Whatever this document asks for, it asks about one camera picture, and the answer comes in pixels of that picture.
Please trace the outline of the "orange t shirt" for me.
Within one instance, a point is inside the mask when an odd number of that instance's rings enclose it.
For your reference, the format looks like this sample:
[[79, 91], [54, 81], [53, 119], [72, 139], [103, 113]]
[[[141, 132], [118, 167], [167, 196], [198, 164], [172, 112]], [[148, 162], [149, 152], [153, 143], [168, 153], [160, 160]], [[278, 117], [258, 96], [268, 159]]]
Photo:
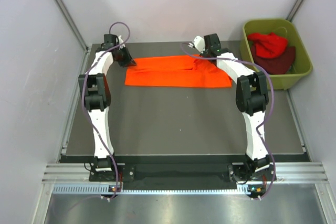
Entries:
[[137, 87], [231, 88], [231, 78], [208, 60], [188, 55], [135, 60], [124, 84]]

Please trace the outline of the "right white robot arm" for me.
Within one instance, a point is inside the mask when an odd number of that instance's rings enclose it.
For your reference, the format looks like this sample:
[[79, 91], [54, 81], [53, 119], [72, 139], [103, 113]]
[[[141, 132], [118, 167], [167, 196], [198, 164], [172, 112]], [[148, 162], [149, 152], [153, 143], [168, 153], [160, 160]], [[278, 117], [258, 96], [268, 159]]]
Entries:
[[217, 34], [196, 36], [193, 45], [201, 57], [215, 60], [216, 66], [236, 83], [236, 106], [244, 117], [247, 134], [247, 160], [236, 176], [242, 180], [256, 180], [270, 166], [262, 125], [269, 102], [266, 76], [246, 67], [229, 49], [222, 48]]

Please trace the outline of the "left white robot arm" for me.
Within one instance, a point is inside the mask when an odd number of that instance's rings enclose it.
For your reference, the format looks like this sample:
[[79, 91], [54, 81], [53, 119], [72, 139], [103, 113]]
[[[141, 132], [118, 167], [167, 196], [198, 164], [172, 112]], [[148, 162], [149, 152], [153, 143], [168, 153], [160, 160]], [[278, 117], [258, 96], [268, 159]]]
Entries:
[[78, 77], [81, 106], [91, 123], [95, 142], [94, 161], [91, 172], [99, 172], [107, 180], [114, 180], [119, 168], [113, 159], [114, 149], [110, 140], [108, 113], [111, 92], [107, 73], [114, 62], [121, 67], [136, 66], [122, 36], [105, 34], [104, 41], [95, 53], [91, 67]]

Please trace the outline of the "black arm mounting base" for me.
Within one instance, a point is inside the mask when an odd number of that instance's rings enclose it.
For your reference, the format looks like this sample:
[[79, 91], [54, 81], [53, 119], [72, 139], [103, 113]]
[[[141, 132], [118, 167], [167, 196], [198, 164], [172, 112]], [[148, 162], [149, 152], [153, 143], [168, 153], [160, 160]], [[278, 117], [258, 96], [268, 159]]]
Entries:
[[274, 179], [269, 157], [251, 161], [246, 155], [118, 155], [90, 161], [91, 182], [118, 182], [125, 190], [234, 189], [238, 184]]

